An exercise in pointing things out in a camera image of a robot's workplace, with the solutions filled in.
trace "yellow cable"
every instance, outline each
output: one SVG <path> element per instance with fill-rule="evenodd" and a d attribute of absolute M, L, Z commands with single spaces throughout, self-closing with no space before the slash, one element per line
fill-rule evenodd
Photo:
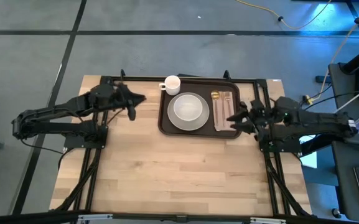
<path fill-rule="evenodd" d="M 251 4 L 251 3 L 248 3 L 248 2 L 243 2 L 243 1 L 240 1 L 240 0 L 236 0 L 236 1 L 237 1 L 237 2 L 240 2 L 240 3 L 242 3 L 242 4 L 245 4 L 245 5 L 247 5 L 247 6 L 251 6 L 251 7 L 255 7 L 255 8 L 258 8 L 258 9 L 262 9 L 262 10 L 271 12 L 271 13 L 273 13 L 274 15 L 276 15 L 277 18 L 280 17 L 280 16 L 279 16 L 275 11 L 273 11 L 272 9 L 268 9 L 268 8 L 262 7 L 262 6 L 257 6 L 257 5 L 254 5 L 254 4 Z M 286 22 L 284 22 L 284 19 L 282 19 L 281 22 L 283 22 L 283 24 L 286 25 L 286 27 L 288 27 L 288 28 L 290 28 L 290 29 L 295 29 L 295 30 L 296 30 L 296 29 L 301 29 L 301 28 L 303 28 L 303 27 L 305 27 L 305 26 L 308 26 L 312 21 L 314 21 L 314 20 L 324 11 L 324 9 L 330 4 L 331 1 L 332 1 L 332 0 L 329 0 L 329 1 L 327 2 L 327 4 L 323 7 L 323 9 L 322 9 L 311 21 L 307 22 L 307 23 L 304 24 L 303 26 L 300 26 L 300 27 L 292 27 L 292 26 L 289 26 Z"/>
<path fill-rule="evenodd" d="M 353 25 L 352 29 L 351 29 L 351 30 L 348 32 L 348 34 L 345 36 L 345 39 L 342 41 L 340 47 L 339 47 L 339 48 L 337 49 L 337 51 L 335 52 L 335 54 L 334 54 L 334 56 L 333 56 L 333 59 L 331 59 L 330 64 L 334 62 L 334 60 L 335 60 L 335 58 L 337 57 L 339 51 L 340 51 L 341 48 L 345 45 L 345 43 L 347 42 L 349 36 L 350 36 L 351 33 L 355 30 L 355 28 L 356 28 L 357 25 L 358 25 L 358 24 Z M 328 75 L 329 75 L 329 70 L 327 69 L 326 74 L 324 75 L 324 79 L 323 79 L 323 83 L 322 83 L 322 88 L 320 89 L 319 95 L 318 95 L 317 97 L 315 97 L 315 98 L 310 99 L 310 100 L 312 100 L 312 102 L 315 101 L 315 100 L 318 100 L 318 99 L 320 98 L 320 96 L 322 95 L 322 92 L 323 92 L 323 89 L 324 89 L 324 84 L 325 84 L 325 82 L 326 82 L 326 78 L 327 78 Z"/>

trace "wooden tabletop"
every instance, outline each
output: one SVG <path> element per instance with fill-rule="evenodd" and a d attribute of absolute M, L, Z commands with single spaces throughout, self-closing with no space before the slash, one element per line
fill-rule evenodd
<path fill-rule="evenodd" d="M 84 76 L 80 94 L 100 82 L 100 76 Z M 280 80 L 267 80 L 272 99 L 284 95 Z M 252 135 L 233 140 L 166 136 L 157 127 L 161 91 L 158 82 L 126 82 L 147 100 L 136 107 L 136 120 L 119 114 L 109 125 L 102 150 L 93 212 L 272 215 L 263 154 Z M 254 99 L 252 84 L 237 84 L 248 106 Z M 51 208 L 59 206 L 78 182 L 84 149 L 76 149 L 62 161 Z M 286 185 L 311 212 L 300 162 L 281 153 Z M 87 186 L 80 208 L 84 208 Z M 282 200 L 276 186 L 279 211 Z"/>

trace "spoon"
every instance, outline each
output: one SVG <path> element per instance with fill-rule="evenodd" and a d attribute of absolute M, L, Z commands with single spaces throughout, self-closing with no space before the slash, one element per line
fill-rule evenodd
<path fill-rule="evenodd" d="M 214 119 L 215 119 L 215 125 L 218 126 L 218 105 L 217 105 L 217 99 L 219 99 L 220 95 L 219 95 L 219 92 L 216 91 L 216 90 L 213 90 L 211 92 L 211 98 L 213 101 L 215 101 L 215 116 L 214 116 Z"/>

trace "white plate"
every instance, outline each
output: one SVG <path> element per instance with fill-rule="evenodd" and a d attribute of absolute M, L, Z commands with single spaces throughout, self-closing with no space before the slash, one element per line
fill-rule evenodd
<path fill-rule="evenodd" d="M 174 103 L 179 97 L 181 97 L 183 95 L 195 96 L 202 102 L 202 106 L 203 106 L 202 114 L 194 121 L 181 120 L 174 113 Z M 204 98 L 202 98 L 200 95 L 198 95 L 196 93 L 181 93 L 179 95 L 176 95 L 169 102 L 168 108 L 167 108 L 167 113 L 168 113 L 169 120 L 175 127 L 182 129 L 184 131 L 194 131 L 194 130 L 201 128 L 208 121 L 208 117 L 210 116 L 210 107 L 208 106 L 208 103 L 204 100 Z"/>

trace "concrete floor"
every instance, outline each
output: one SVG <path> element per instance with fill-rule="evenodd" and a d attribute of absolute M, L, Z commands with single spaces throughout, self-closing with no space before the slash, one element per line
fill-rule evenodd
<path fill-rule="evenodd" d="M 0 29 L 71 30 L 80 0 L 0 0 Z M 291 0 L 253 1 L 299 26 L 324 6 Z M 359 13 L 359 2 L 353 3 Z M 348 31 L 353 16 L 345 3 L 332 3 L 303 31 Z M 86 4 L 80 30 L 289 30 L 270 13 L 234 0 L 92 0 Z M 11 205 L 30 149 L 11 136 L 10 121 L 20 112 L 47 104 L 62 61 L 67 35 L 0 35 L 0 215 Z M 188 73 L 236 78 L 280 78 L 286 96 L 314 95 L 344 36 L 223 35 L 81 35 L 68 61 L 57 103 L 77 95 L 84 75 L 168 76 Z M 351 37 L 336 62 L 359 53 L 359 36 Z M 323 98 L 332 96 L 325 93 Z M 333 101 L 314 108 L 331 112 Z M 45 147 L 61 150 L 63 138 L 47 136 Z M 24 213 L 48 210 L 57 175 L 58 155 L 42 152 L 24 205 Z M 337 207 L 333 187 L 307 184 L 312 210 L 332 218 Z"/>

